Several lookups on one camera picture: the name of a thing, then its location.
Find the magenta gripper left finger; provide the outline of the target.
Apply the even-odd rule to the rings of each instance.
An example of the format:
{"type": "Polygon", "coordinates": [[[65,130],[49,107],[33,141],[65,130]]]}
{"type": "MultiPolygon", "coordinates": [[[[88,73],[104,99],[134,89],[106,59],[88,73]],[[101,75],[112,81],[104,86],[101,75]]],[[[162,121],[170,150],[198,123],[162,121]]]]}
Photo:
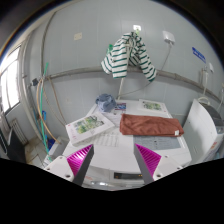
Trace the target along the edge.
{"type": "Polygon", "coordinates": [[[44,170],[81,186],[93,155],[94,145],[90,144],[67,157],[58,156],[44,170]]]}

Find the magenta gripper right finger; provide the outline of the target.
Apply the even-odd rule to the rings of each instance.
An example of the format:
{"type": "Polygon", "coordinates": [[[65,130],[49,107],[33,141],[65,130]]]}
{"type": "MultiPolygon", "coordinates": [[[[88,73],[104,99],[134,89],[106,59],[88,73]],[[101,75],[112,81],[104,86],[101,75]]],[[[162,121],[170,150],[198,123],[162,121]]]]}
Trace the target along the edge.
{"type": "Polygon", "coordinates": [[[134,145],[134,155],[145,185],[182,169],[172,157],[161,156],[139,144],[134,145]]]}

